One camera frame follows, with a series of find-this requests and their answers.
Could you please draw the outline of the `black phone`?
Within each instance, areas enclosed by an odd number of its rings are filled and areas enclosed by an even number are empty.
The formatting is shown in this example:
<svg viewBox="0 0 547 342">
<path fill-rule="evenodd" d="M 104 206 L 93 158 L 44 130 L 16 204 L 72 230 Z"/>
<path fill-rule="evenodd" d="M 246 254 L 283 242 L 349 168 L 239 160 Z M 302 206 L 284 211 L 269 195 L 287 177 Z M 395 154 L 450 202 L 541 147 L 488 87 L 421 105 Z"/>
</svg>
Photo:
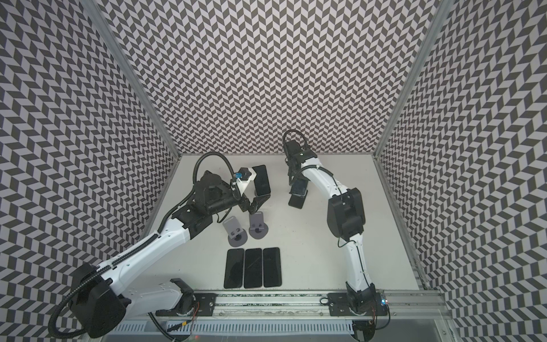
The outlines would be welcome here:
<svg viewBox="0 0 547 342">
<path fill-rule="evenodd" d="M 304 198 L 307 195 L 307 187 L 308 187 L 308 179 L 297 177 L 293 179 L 292 185 L 291 185 L 291 191 L 290 194 L 293 196 Z"/>
<path fill-rule="evenodd" d="M 266 288 L 282 285 L 281 251 L 278 247 L 263 250 L 263 285 Z"/>
<path fill-rule="evenodd" d="M 254 179 L 256 196 L 270 195 L 271 187 L 266 165 L 257 165 L 252 169 L 256 173 L 256 177 Z"/>
</svg>

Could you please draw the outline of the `black phone stand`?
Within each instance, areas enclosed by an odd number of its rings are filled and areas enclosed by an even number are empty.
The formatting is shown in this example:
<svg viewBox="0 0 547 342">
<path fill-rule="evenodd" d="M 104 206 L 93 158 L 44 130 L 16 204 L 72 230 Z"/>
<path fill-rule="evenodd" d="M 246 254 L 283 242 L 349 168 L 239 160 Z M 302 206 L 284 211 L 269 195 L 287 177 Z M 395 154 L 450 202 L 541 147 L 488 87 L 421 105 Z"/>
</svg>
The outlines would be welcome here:
<svg viewBox="0 0 547 342">
<path fill-rule="evenodd" d="M 244 280 L 244 249 L 230 249 L 226 254 L 224 288 L 239 289 Z"/>
</svg>

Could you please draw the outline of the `purple phone stand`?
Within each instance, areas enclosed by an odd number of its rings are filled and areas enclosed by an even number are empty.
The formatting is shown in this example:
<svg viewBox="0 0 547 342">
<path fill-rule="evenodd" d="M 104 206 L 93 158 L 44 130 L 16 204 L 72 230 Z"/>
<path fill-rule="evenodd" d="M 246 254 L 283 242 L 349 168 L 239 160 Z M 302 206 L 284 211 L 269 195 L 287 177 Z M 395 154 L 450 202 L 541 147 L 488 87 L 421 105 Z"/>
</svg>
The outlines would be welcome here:
<svg viewBox="0 0 547 342">
<path fill-rule="evenodd" d="M 244 253 L 244 288 L 256 289 L 263 284 L 262 249 L 247 249 Z"/>
</svg>

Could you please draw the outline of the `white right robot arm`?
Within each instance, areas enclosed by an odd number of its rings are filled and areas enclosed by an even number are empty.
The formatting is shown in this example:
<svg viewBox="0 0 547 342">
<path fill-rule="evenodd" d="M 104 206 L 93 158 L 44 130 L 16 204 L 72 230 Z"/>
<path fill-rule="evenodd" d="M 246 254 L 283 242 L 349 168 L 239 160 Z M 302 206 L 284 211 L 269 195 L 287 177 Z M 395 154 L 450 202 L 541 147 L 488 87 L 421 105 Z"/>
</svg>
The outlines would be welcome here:
<svg viewBox="0 0 547 342">
<path fill-rule="evenodd" d="M 289 206 L 303 207 L 310 183 L 327 199 L 327 226 L 338 240 L 337 246 L 344 249 L 346 255 L 348 306 L 356 315 L 371 314 L 376 288 L 363 252 L 366 215 L 360 190 L 349 188 L 337 180 L 308 145 L 292 140 L 283 141 L 282 147 L 289 168 Z"/>
</svg>

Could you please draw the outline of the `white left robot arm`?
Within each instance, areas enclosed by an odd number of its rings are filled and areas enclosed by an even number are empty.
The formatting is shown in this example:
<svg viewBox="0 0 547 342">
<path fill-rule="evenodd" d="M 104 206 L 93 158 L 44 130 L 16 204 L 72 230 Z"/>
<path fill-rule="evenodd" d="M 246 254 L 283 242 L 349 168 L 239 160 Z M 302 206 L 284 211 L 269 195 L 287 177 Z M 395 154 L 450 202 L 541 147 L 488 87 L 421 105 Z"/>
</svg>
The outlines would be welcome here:
<svg viewBox="0 0 547 342">
<path fill-rule="evenodd" d="M 215 214 L 233 207 L 254 214 L 270 196 L 264 165 L 240 168 L 233 185 L 206 171 L 146 239 L 98 266 L 85 264 L 73 273 L 74 296 L 68 300 L 68 307 L 83 332 L 99 338 L 125 319 L 157 311 L 192 314 L 197 300 L 181 278 L 144 290 L 132 289 L 131 285 L 155 262 L 211 225 Z"/>
</svg>

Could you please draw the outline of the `grey stand front right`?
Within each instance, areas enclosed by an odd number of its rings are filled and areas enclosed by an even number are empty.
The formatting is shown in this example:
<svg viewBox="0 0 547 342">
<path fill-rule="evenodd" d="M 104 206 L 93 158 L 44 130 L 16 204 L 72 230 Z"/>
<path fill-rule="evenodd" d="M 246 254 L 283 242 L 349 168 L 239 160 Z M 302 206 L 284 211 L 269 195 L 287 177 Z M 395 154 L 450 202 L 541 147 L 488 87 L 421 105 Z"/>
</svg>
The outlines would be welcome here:
<svg viewBox="0 0 547 342">
<path fill-rule="evenodd" d="M 263 239 L 269 232 L 269 227 L 264 221 L 263 212 L 249 215 L 249 235 L 254 239 Z"/>
</svg>

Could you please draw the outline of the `grey stand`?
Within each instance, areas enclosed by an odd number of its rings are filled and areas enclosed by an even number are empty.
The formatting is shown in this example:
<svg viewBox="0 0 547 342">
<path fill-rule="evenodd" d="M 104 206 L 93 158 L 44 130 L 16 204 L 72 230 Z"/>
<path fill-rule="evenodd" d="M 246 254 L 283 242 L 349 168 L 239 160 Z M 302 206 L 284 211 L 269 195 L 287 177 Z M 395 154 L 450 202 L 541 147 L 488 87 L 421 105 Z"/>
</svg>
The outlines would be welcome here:
<svg viewBox="0 0 547 342">
<path fill-rule="evenodd" d="M 247 231 L 235 216 L 231 216 L 222 222 L 227 236 L 229 245 L 233 248 L 239 248 L 246 244 L 248 240 Z"/>
<path fill-rule="evenodd" d="M 254 239 L 263 239 L 269 232 L 269 227 L 264 221 L 263 212 L 249 215 L 249 235 Z"/>
</svg>

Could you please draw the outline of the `grey stand front left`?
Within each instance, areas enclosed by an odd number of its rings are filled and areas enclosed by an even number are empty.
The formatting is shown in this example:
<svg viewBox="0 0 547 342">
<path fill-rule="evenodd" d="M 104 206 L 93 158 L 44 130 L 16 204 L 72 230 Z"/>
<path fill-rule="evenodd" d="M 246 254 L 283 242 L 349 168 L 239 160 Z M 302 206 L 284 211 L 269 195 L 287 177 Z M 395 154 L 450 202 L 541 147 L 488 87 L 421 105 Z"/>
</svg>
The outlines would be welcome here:
<svg viewBox="0 0 547 342">
<path fill-rule="evenodd" d="M 246 244 L 248 240 L 247 231 L 235 216 L 231 216 L 222 222 L 227 236 L 229 245 L 233 248 L 239 248 Z"/>
</svg>

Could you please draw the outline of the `black stand back right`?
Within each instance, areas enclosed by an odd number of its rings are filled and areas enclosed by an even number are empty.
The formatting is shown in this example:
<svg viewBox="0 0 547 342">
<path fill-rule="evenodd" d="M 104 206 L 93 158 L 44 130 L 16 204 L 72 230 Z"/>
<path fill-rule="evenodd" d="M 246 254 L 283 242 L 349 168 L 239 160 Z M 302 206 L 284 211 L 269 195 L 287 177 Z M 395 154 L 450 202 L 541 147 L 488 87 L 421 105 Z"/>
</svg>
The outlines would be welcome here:
<svg viewBox="0 0 547 342">
<path fill-rule="evenodd" d="M 289 199 L 289 206 L 296 209 L 302 209 L 304 206 L 304 203 L 306 202 L 307 194 L 308 192 L 305 192 L 303 195 L 291 193 L 291 197 Z"/>
</svg>

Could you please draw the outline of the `white ventilation grille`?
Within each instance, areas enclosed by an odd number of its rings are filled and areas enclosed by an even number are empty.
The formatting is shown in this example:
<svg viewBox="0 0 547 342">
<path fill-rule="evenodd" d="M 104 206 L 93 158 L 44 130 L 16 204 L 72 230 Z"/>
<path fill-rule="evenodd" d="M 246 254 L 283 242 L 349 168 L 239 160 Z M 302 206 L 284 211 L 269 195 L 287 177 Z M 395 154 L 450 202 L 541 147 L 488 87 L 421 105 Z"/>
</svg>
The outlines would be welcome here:
<svg viewBox="0 0 547 342">
<path fill-rule="evenodd" d="M 182 326 L 179 321 L 163 324 L 172 336 L 292 336 L 351 335 L 351 322 L 329 320 L 203 320 Z"/>
</svg>

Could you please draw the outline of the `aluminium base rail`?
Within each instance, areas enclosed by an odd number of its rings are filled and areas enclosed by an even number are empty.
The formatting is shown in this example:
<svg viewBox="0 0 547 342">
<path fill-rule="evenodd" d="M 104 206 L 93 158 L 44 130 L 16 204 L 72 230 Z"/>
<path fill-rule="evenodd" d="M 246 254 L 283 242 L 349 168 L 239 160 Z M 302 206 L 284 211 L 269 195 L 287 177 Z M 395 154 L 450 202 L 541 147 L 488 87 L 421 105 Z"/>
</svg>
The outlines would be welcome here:
<svg viewBox="0 0 547 342">
<path fill-rule="evenodd" d="M 443 295 L 427 290 L 382 290 L 393 319 L 449 319 Z M 195 292 L 198 315 L 207 319 L 357 318 L 335 290 L 205 290 Z"/>
</svg>

